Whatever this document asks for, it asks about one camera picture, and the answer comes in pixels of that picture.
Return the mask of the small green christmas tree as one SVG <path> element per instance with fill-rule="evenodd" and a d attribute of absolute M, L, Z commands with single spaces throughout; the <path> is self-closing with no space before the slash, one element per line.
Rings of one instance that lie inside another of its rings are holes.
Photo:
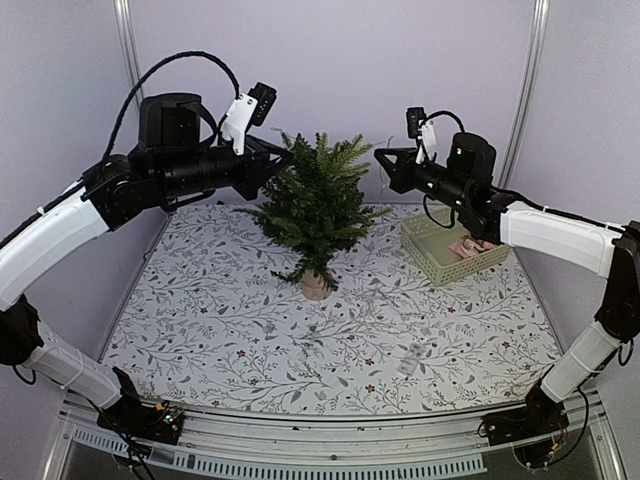
<path fill-rule="evenodd" d="M 298 284 L 311 301 L 327 299 L 339 282 L 329 263 L 365 239 L 385 209 L 364 204 L 359 182 L 370 169 L 359 159 L 373 147 L 361 134 L 329 143 L 325 132 L 315 141 L 280 133 L 291 163 L 264 187 L 266 200 L 254 208 L 241 208 L 263 234 L 299 256 L 289 272 L 274 271 L 277 279 Z"/>

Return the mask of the pale green perforated basket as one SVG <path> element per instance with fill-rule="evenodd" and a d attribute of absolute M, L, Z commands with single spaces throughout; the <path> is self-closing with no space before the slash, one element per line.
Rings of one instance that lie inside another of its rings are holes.
<path fill-rule="evenodd" d="M 432 221 L 424 213 L 401 220 L 401 246 L 435 286 L 474 275 L 505 261 L 510 253 L 506 245 L 494 246 L 474 240 L 455 220 L 451 229 L 440 224 L 450 222 L 449 209 L 432 212 Z"/>

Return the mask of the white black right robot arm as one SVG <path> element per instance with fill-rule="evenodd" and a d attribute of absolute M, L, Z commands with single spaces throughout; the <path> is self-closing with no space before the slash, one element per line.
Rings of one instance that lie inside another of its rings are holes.
<path fill-rule="evenodd" d="M 521 259 L 545 256 L 562 267 L 544 281 L 527 272 L 538 298 L 575 326 L 581 314 L 592 320 L 567 344 L 559 360 L 531 388 L 517 427 L 537 436 L 552 424 L 556 409 L 589 378 L 601 373 L 620 348 L 632 348 L 639 334 L 639 224 L 598 222 L 561 212 L 494 185 L 495 149 L 473 133 L 457 133 L 445 164 L 422 147 L 378 148 L 375 159 L 393 191 L 421 192 L 450 208 L 475 238 L 515 248 Z"/>

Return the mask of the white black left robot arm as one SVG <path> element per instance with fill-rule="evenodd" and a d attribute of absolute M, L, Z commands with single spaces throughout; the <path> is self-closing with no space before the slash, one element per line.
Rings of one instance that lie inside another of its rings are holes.
<path fill-rule="evenodd" d="M 198 94 L 145 98 L 136 145 L 107 154 L 2 241 L 2 364 L 32 369 L 92 402 L 126 433 L 141 433 L 149 415 L 130 376 L 63 340 L 27 294 L 76 251 L 146 210 L 172 213 L 227 187 L 256 199 L 291 157 L 249 132 L 275 100 L 274 89 L 258 84 L 216 121 Z"/>

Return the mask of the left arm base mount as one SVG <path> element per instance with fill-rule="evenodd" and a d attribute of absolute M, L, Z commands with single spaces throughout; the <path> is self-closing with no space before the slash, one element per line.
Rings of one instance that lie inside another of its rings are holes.
<path fill-rule="evenodd" d="M 111 407 L 99 410 L 97 425 L 125 436 L 177 445 L 184 425 L 183 413 L 169 401 L 149 406 L 124 396 Z"/>

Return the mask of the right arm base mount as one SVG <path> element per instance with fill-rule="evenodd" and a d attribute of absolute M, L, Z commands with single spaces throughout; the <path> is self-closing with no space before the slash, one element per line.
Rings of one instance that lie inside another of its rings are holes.
<path fill-rule="evenodd" d="M 581 428 L 569 445 L 569 418 L 564 404 L 523 406 L 485 415 L 476 429 L 490 446 L 515 444 L 512 452 L 517 463 L 530 471 L 546 470 L 570 457 L 580 445 L 589 423 L 589 402 Z"/>

